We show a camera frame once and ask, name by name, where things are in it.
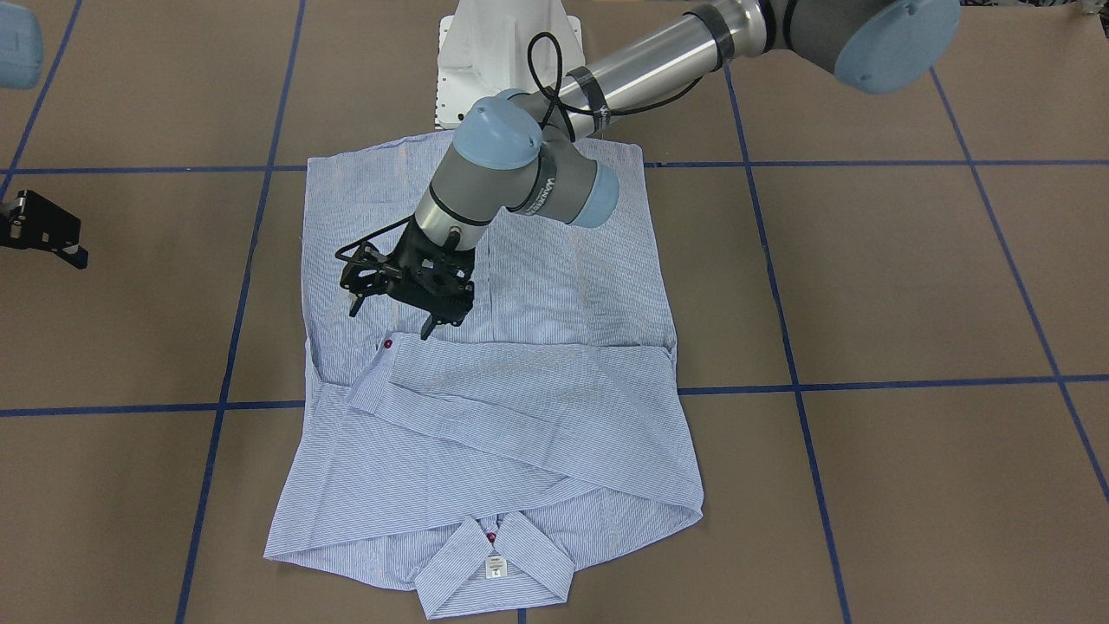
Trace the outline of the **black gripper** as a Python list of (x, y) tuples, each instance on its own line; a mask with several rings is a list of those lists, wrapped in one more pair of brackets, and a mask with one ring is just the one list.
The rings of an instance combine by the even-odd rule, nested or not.
[[(428, 313), (421, 325), (420, 340), (426, 341), (439, 325), (460, 325), (474, 308), (474, 282), (477, 254), (456, 249), (458, 237), (447, 244), (434, 244), (410, 217), (395, 248), (386, 257), (385, 295)], [(350, 293), (349, 317), (362, 310), (365, 297)]]

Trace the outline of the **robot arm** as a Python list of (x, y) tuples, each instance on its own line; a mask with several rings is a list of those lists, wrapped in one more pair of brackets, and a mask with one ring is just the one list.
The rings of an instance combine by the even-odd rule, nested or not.
[[(33, 11), (1, 3), (1, 86), (29, 90), (42, 75), (44, 44)], [(43, 250), (77, 268), (88, 266), (80, 245), (81, 221), (43, 195), (22, 190), (1, 209), (1, 245), (16, 250)]]
[(566, 68), (557, 35), (535, 33), (523, 58), (549, 41), (557, 75), (530, 72), (529, 91), (478, 99), (391, 252), (368, 234), (340, 246), (350, 316), (388, 296), (427, 317), (420, 336), (460, 325), (474, 308), (476, 249), (500, 211), (597, 228), (613, 213), (618, 181), (574, 142), (620, 117), (685, 96), (737, 57), (787, 49), (840, 83), (891, 94), (925, 74), (950, 47), (958, 1), (713, 1), (586, 67)]

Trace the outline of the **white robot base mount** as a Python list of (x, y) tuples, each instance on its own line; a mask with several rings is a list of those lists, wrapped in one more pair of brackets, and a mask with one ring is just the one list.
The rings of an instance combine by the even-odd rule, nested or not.
[(537, 49), (535, 35), (550, 32), (559, 41), (566, 68), (583, 67), (582, 27), (561, 1), (460, 1), (438, 24), (438, 79), (435, 127), (455, 129), (484, 96), (506, 90), (535, 91), (529, 67), (542, 84), (554, 82), (554, 52)]

